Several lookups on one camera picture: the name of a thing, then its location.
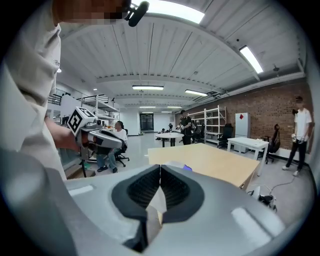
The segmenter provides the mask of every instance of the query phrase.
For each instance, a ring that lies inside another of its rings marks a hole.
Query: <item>man in black shirt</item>
[[[183,145],[190,145],[191,144],[191,118],[187,116],[185,110],[181,110],[180,114],[182,115],[181,118],[181,133],[184,134],[182,137]]]

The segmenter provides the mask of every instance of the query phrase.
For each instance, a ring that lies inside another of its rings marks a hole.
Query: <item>doorway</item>
[[[140,130],[141,132],[154,131],[154,114],[140,114]]]

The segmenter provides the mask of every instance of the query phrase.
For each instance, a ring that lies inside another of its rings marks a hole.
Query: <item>round table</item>
[[[155,136],[162,139],[162,147],[164,148],[165,139],[170,139],[170,146],[174,147],[176,145],[176,139],[182,138],[185,135],[179,132],[167,132],[167,133],[159,133],[159,134],[156,134]]]

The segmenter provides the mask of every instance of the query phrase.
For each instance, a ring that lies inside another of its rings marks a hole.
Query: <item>white shirt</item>
[[[298,113],[295,114],[294,122],[296,123],[296,139],[306,142],[308,135],[305,136],[307,131],[307,124],[312,122],[309,110],[304,108],[302,111],[298,109]]]
[[[125,129],[121,129],[120,131],[115,130],[114,132],[119,138],[124,140],[124,143],[128,145],[128,137]]]
[[[47,1],[22,26],[4,61],[25,103],[35,112],[31,125],[24,126],[20,152],[36,158],[46,168],[58,170],[65,180],[58,151],[44,122],[48,97],[56,93],[60,31],[60,26],[53,22],[52,1]]]

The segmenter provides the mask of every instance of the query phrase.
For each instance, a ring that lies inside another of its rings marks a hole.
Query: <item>white refrigerator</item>
[[[236,113],[235,114],[235,137],[245,137],[250,138],[250,115],[248,113]],[[234,145],[234,150],[246,153],[248,151],[247,147]]]

